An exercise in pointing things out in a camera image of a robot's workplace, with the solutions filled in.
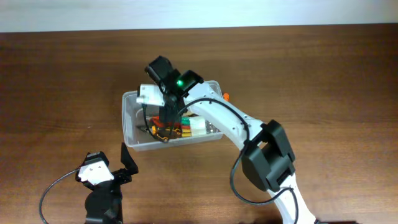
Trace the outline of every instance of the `white wall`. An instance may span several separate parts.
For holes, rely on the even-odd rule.
[[[398,22],[398,0],[0,0],[0,32]]]

